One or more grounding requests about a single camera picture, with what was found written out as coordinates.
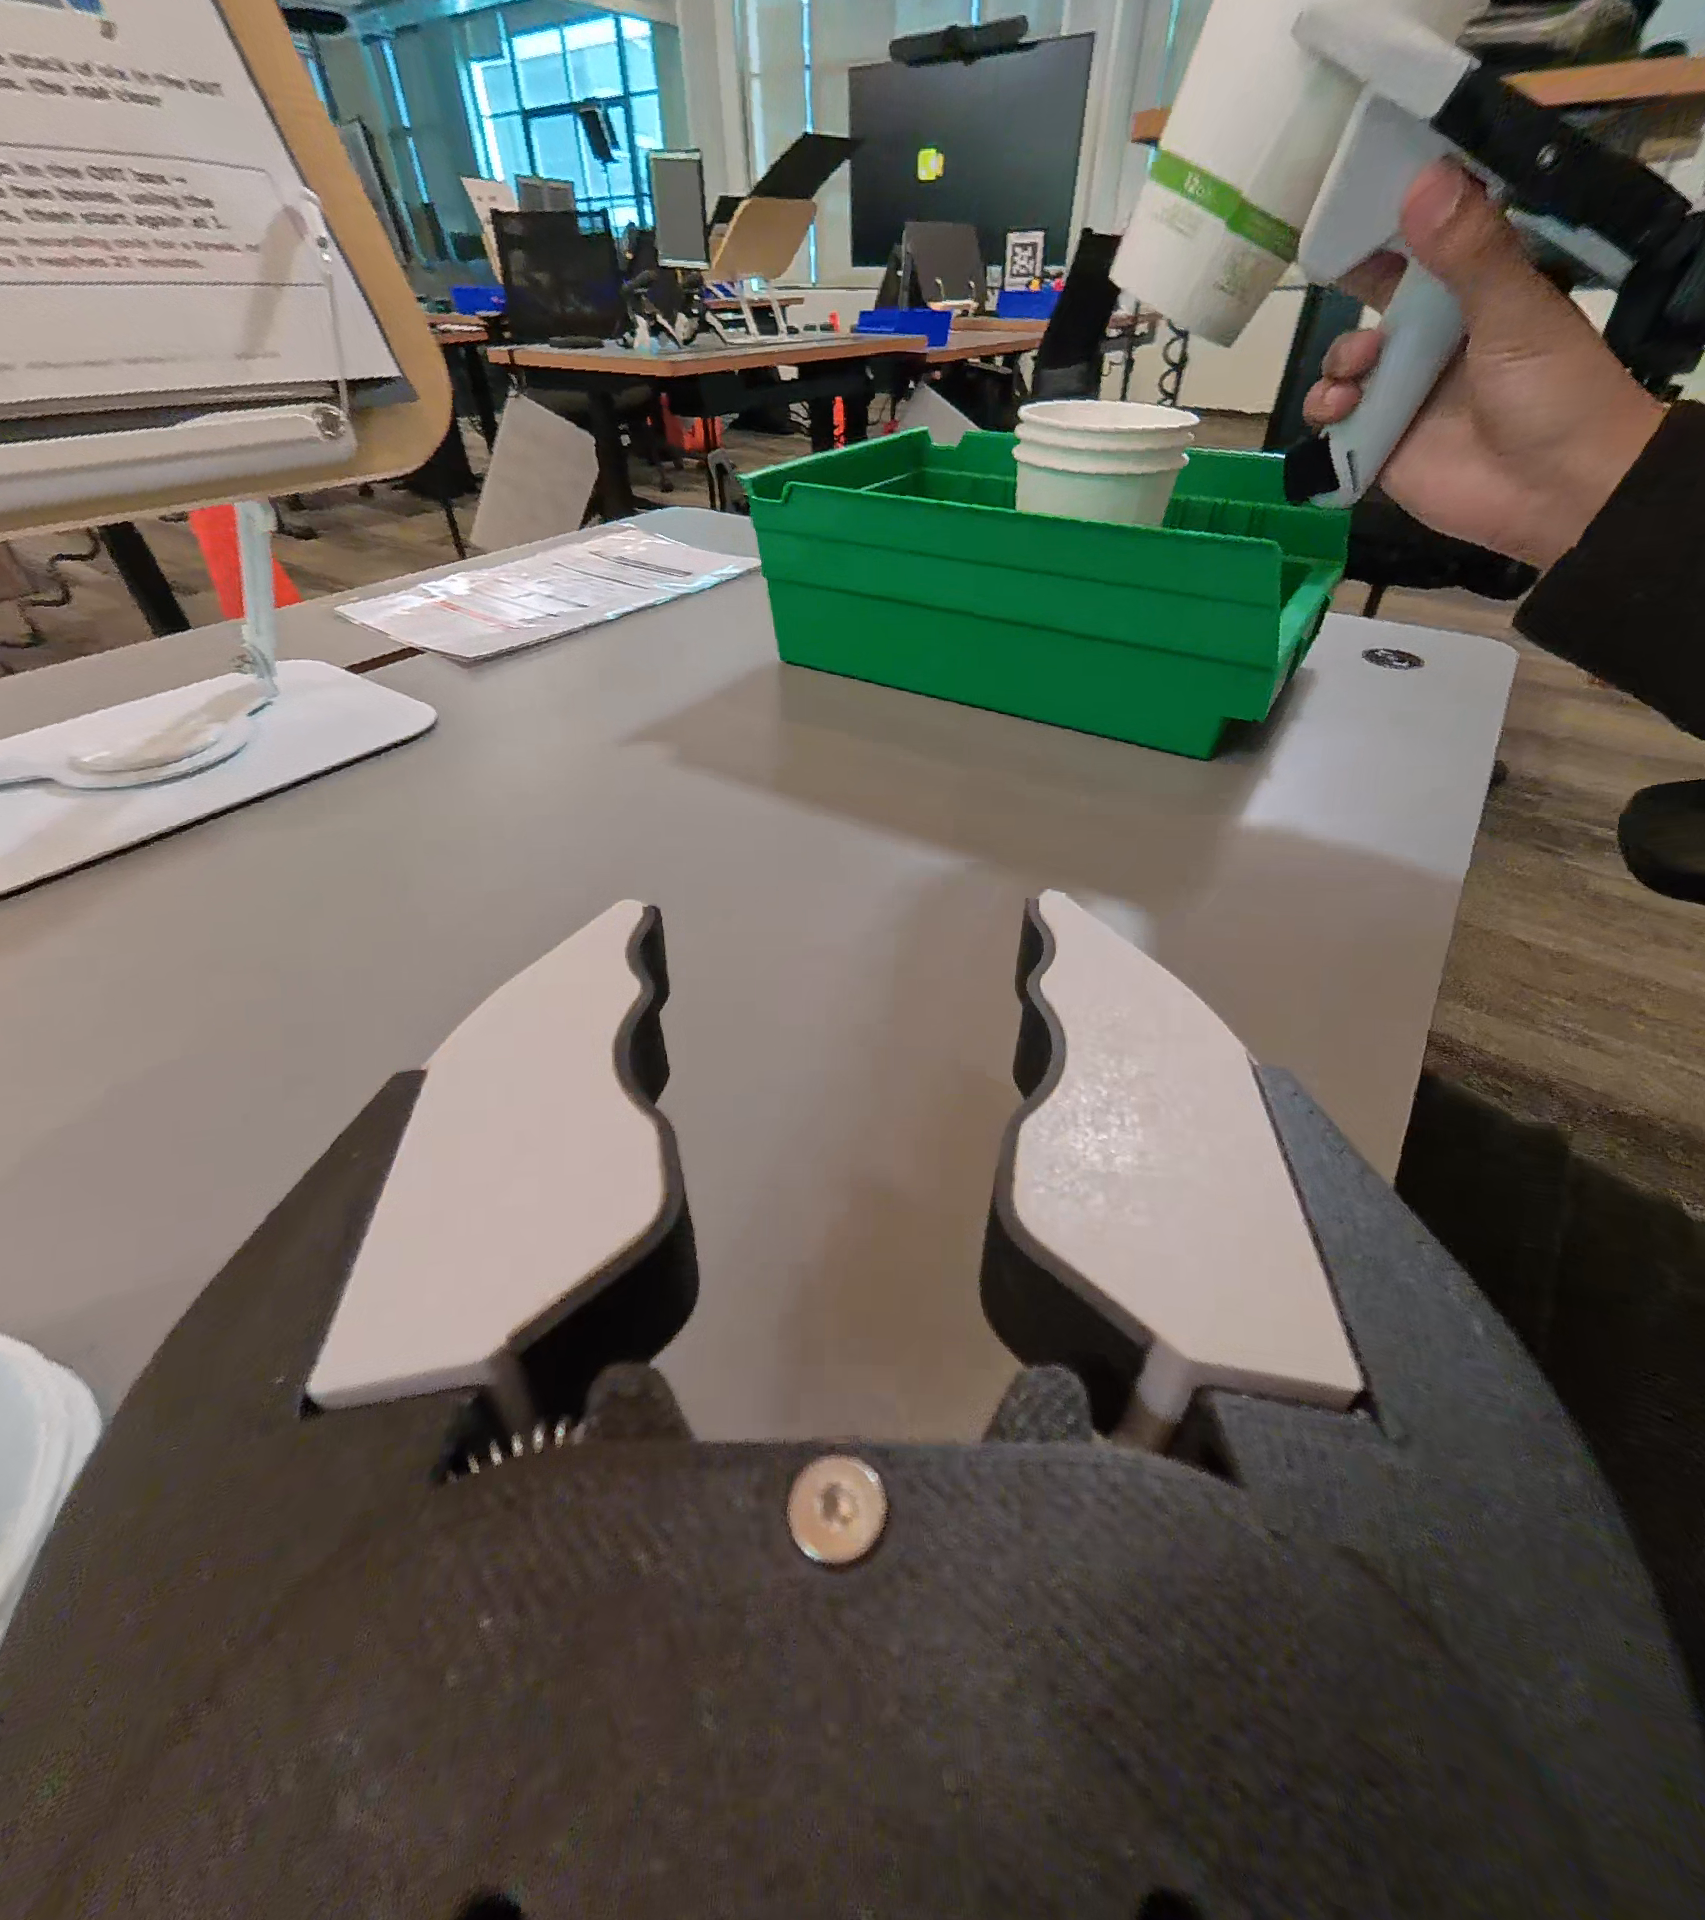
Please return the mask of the large black display screen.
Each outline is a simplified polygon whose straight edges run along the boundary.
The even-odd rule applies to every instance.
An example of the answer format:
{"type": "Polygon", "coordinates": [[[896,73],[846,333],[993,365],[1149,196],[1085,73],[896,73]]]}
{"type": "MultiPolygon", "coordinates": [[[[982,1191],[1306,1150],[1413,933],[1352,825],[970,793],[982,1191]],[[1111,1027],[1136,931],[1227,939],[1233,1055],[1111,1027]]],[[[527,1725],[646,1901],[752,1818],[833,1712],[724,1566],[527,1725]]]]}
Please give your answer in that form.
{"type": "Polygon", "coordinates": [[[1042,233],[1046,269],[1076,242],[1080,153],[1097,38],[1001,41],[973,59],[862,63],[848,71],[848,259],[880,269],[913,224],[971,229],[1001,269],[1042,233]]]}

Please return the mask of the grey desk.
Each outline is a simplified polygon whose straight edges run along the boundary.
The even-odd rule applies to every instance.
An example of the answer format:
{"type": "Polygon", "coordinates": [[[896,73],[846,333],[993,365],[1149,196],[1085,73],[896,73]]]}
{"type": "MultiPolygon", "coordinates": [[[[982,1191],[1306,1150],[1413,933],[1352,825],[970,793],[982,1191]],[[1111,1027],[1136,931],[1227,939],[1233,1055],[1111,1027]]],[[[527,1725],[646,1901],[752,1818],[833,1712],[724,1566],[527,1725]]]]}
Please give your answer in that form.
{"type": "Polygon", "coordinates": [[[369,648],[430,733],[0,899],[0,1334],[119,1389],[0,1641],[0,1915],[1527,1906],[1434,1605],[982,1304],[1057,889],[1247,1047],[1361,1356],[1514,650],[1328,614],[1201,761],[786,663],[764,572],[369,648]],[[689,1326],[527,1459],[314,1412],[430,1057],[620,900],[689,1326]]]}

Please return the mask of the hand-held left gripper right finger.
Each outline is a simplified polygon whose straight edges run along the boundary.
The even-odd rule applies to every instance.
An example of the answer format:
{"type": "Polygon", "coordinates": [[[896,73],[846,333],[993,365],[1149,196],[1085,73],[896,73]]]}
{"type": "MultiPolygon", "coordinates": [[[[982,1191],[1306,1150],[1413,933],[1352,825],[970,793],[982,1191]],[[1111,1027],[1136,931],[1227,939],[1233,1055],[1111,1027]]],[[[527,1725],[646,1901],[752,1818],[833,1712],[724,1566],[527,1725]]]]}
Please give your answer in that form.
{"type": "Polygon", "coordinates": [[[1203,1394],[1345,1418],[1367,1381],[1247,1047],[1089,908],[1027,900],[1018,1104],[982,1304],[1099,1439],[1171,1454],[1203,1394]]]}

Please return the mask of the raised wooden edged table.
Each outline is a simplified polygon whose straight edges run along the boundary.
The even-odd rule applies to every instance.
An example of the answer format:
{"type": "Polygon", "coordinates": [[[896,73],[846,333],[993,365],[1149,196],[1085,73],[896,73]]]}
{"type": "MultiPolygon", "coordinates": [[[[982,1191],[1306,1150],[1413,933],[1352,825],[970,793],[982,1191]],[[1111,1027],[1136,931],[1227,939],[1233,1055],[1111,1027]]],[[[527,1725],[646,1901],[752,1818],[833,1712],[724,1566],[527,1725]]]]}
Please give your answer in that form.
{"type": "MultiPolygon", "coordinates": [[[[1592,180],[1622,181],[1622,167],[1636,165],[1642,146],[1608,146],[1586,121],[1567,121],[1562,108],[1667,108],[1678,103],[1705,110],[1703,55],[1588,63],[1540,73],[1475,58],[1477,73],[1452,95],[1434,127],[1452,142],[1448,157],[1477,169],[1485,180],[1531,180],[1548,188],[1552,181],[1570,184],[1580,165],[1592,165],[1592,180]]],[[[1171,106],[1154,108],[1152,149],[1169,113],[1171,106]]]]}

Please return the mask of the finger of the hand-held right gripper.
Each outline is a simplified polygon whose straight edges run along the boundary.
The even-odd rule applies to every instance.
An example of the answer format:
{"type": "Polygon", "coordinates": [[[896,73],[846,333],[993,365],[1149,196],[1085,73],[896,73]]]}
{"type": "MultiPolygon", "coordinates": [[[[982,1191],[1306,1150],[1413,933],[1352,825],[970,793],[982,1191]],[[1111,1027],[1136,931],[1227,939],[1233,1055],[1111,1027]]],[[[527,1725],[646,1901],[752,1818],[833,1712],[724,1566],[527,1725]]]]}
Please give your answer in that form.
{"type": "Polygon", "coordinates": [[[1398,218],[1415,176],[1453,145],[1435,119],[1479,69],[1444,33],[1393,4],[1306,4],[1297,42],[1339,79],[1356,84],[1319,201],[1299,242],[1299,270],[1335,286],[1400,233],[1398,218]]]}

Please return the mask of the person's right hand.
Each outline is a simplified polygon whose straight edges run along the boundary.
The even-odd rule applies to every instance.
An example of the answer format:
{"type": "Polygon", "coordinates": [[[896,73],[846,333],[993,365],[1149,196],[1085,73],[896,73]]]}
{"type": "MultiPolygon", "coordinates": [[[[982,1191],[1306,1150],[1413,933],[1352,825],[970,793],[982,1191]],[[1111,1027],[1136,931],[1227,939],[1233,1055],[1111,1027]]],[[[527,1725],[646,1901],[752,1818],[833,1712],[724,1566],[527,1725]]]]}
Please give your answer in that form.
{"type": "Polygon", "coordinates": [[[1400,439],[1383,492],[1435,534],[1547,573],[1646,451],[1664,405],[1456,165],[1415,177],[1400,231],[1410,255],[1374,252],[1341,287],[1381,314],[1420,265],[1460,303],[1465,351],[1400,439]]]}

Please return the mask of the printed instruction sheet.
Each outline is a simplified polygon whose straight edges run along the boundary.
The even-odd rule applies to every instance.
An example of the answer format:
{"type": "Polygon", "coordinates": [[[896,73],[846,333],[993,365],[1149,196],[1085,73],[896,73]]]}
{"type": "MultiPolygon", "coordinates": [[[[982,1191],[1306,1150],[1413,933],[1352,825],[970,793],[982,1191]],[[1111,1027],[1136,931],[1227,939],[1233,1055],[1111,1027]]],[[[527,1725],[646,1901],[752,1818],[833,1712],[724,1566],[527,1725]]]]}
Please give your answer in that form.
{"type": "Polygon", "coordinates": [[[0,3],[0,418],[386,382],[218,4],[0,3]]]}

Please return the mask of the orange traffic cone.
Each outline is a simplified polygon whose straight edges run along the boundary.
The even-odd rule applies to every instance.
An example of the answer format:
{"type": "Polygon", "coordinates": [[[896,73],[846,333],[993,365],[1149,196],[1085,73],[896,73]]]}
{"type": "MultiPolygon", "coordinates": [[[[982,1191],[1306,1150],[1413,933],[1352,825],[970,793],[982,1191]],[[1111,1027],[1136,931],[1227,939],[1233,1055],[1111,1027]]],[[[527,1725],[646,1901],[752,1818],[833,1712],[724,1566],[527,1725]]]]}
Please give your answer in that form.
{"type": "MultiPolygon", "coordinates": [[[[266,504],[272,534],[278,534],[281,525],[278,506],[271,502],[260,504],[266,504]]],[[[239,506],[236,502],[221,502],[218,506],[198,509],[189,515],[189,526],[209,568],[221,615],[241,617],[244,572],[239,506]]],[[[278,557],[272,559],[272,586],[278,606],[301,606],[304,598],[278,557]]]]}

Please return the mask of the grey tilted board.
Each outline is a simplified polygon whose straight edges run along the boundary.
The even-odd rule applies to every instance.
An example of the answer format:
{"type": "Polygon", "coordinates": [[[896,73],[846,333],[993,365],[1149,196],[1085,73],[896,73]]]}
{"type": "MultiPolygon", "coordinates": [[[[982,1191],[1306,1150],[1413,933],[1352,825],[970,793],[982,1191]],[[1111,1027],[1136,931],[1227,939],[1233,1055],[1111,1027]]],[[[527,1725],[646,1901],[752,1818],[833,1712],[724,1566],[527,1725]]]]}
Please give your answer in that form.
{"type": "Polygon", "coordinates": [[[471,523],[473,552],[500,553],[578,534],[594,514],[598,485],[594,434],[533,396],[509,396],[471,523]]]}

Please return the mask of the wooden table black legs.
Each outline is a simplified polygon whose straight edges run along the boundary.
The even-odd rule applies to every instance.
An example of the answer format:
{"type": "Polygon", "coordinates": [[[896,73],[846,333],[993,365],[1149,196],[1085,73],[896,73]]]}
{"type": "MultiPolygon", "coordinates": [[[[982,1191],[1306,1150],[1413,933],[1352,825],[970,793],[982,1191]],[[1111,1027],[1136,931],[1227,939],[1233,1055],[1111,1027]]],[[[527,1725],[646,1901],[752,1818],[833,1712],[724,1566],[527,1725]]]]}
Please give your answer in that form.
{"type": "Polygon", "coordinates": [[[1042,323],[953,323],[945,343],[885,333],[826,333],[754,343],[715,343],[649,354],[625,346],[494,346],[487,359],[536,391],[587,398],[587,424],[599,459],[599,515],[629,518],[644,504],[629,482],[629,450],[617,424],[617,393],[644,385],[680,418],[718,421],[776,400],[803,403],[816,451],[837,445],[837,403],[846,443],[860,445],[880,398],[900,396],[943,365],[1027,354],[1042,323]]]}

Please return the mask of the person's dark clothing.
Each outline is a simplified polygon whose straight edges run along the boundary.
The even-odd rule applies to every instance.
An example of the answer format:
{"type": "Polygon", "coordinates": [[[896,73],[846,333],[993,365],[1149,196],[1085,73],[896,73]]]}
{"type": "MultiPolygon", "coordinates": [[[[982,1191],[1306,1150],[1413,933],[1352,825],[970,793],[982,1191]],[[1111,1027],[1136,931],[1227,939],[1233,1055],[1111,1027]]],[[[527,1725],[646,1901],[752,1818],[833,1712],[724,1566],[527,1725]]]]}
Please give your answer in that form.
{"type": "Polygon", "coordinates": [[[1432,1071],[1397,1189],[1583,1429],[1705,1723],[1705,1216],[1432,1071]]]}

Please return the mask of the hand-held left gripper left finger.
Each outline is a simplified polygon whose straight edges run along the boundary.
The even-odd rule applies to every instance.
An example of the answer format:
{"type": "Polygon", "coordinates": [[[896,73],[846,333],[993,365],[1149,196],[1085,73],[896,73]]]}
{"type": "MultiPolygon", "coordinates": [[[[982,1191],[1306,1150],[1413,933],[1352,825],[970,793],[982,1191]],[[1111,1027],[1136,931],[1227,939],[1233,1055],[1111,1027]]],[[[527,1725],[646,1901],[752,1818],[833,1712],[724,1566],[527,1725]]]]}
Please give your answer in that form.
{"type": "Polygon", "coordinates": [[[468,1391],[452,1463],[582,1439],[607,1369],[649,1365],[700,1298],[670,1119],[657,908],[620,900],[436,1047],[305,1403],[468,1391]]]}

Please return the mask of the wooden document stand white base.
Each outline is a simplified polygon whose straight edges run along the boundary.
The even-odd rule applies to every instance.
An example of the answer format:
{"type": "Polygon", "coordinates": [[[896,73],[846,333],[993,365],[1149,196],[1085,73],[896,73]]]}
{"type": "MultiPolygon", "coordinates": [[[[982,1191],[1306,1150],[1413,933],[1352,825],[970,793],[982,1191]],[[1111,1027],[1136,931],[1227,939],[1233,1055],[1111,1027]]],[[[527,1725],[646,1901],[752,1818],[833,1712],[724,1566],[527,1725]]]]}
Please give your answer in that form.
{"type": "Polygon", "coordinates": [[[386,327],[399,377],[0,418],[0,543],[236,502],[244,617],[210,679],[0,740],[0,899],[405,745],[433,709],[317,659],[280,663],[263,502],[404,475],[452,422],[441,348],[280,4],[218,4],[386,327]]]}

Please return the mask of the green plastic box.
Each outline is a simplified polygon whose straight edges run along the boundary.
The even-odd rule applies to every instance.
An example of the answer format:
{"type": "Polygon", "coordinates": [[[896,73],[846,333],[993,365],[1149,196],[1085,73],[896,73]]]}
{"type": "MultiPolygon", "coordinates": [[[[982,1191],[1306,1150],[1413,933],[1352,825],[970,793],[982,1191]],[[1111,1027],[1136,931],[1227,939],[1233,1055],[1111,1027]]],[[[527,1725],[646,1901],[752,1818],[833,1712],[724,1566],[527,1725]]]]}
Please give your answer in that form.
{"type": "Polygon", "coordinates": [[[1345,578],[1347,509],[1200,450],[1157,531],[1016,506],[1013,439],[923,428],[744,480],[778,659],[1210,758],[1269,719],[1345,578]]]}

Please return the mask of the laminated paper sheet red label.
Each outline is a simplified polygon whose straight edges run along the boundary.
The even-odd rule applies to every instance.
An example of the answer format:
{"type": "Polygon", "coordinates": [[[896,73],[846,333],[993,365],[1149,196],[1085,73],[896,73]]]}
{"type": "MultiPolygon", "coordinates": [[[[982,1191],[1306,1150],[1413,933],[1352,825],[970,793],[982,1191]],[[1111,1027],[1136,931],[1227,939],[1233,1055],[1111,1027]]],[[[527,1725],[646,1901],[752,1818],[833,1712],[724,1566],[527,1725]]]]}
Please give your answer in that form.
{"type": "Polygon", "coordinates": [[[386,589],[337,611],[404,648],[480,662],[576,638],[760,568],[760,557],[625,526],[544,546],[521,559],[386,589]]]}

